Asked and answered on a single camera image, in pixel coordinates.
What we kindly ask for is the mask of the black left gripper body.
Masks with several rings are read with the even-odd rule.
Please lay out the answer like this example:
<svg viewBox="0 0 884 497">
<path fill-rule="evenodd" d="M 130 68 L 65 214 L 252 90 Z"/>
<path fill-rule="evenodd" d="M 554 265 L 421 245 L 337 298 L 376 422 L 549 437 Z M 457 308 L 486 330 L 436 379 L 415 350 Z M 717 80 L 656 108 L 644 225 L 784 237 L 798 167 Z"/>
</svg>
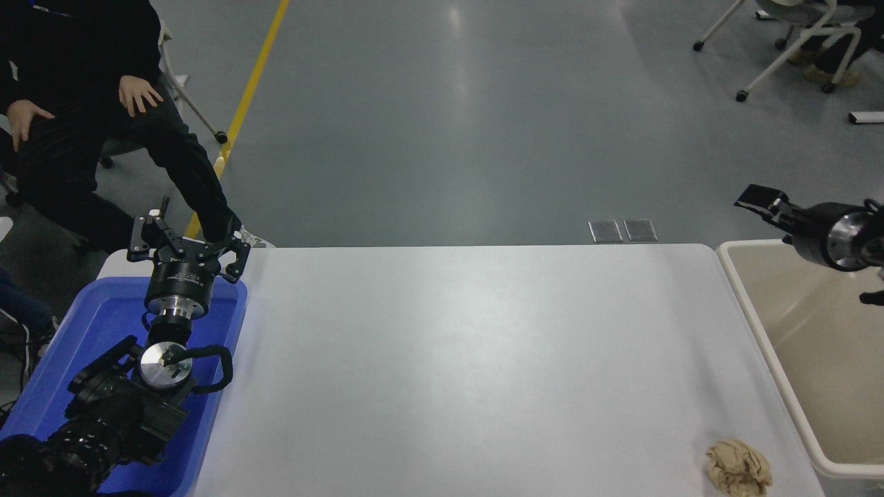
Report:
<svg viewBox="0 0 884 497">
<path fill-rule="evenodd" d="M 220 271 L 217 258 L 198 261 L 193 257 L 180 257 L 173 251 L 155 251 L 152 262 L 146 308 L 161 308 L 163 299 L 174 296 L 187 299 L 198 308 L 209 307 L 215 277 Z"/>
</svg>

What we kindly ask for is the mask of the person's left hand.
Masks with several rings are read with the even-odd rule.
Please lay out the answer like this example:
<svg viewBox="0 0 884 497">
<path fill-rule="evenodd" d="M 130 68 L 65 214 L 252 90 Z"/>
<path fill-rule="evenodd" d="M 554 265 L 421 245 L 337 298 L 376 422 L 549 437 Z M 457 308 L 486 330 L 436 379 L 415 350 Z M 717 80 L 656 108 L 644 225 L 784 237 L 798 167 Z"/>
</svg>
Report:
<svg viewBox="0 0 884 497">
<path fill-rule="evenodd" d="M 145 79 L 123 75 L 119 79 L 119 101 L 130 117 L 136 117 L 148 108 L 157 108 L 164 98 Z"/>
</svg>

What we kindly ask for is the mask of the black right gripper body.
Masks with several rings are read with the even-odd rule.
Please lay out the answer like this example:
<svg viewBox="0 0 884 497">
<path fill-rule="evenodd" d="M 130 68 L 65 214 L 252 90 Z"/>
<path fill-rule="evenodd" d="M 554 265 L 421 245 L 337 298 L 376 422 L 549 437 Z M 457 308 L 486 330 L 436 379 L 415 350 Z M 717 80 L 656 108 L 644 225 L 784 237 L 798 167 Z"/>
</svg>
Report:
<svg viewBox="0 0 884 497">
<path fill-rule="evenodd" d="M 801 257 L 832 269 L 858 268 L 852 237 L 858 233 L 858 207 L 822 202 L 794 210 L 791 244 Z"/>
</svg>

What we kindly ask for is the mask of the person's right hand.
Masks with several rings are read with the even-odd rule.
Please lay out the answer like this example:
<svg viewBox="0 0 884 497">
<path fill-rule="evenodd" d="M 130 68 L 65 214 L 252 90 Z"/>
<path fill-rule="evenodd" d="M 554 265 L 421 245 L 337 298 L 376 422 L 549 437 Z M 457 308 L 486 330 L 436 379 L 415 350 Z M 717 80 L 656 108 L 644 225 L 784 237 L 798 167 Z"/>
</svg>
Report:
<svg viewBox="0 0 884 497">
<path fill-rule="evenodd" d="M 13 151 L 17 153 L 20 145 L 29 140 L 30 127 L 36 119 L 54 119 L 55 116 L 28 99 L 20 99 L 7 107 L 6 117 L 10 125 Z"/>
</svg>

